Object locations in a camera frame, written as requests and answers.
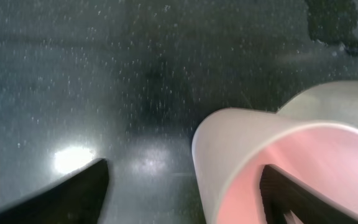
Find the black countertop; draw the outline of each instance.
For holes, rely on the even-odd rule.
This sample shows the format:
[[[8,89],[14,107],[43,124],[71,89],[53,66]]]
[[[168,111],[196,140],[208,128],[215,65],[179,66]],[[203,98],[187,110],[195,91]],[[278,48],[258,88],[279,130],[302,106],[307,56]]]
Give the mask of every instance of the black countertop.
[[[103,223],[204,223],[203,118],[333,80],[358,80],[358,1],[0,0],[0,207],[106,157]]]

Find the white cup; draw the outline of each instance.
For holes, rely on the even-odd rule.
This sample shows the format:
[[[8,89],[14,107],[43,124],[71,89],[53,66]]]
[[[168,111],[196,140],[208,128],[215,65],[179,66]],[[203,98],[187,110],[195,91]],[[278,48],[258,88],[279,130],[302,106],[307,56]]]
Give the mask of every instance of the white cup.
[[[266,164],[358,215],[358,129],[346,124],[226,109],[200,124],[192,150],[209,224],[266,223],[259,192]]]

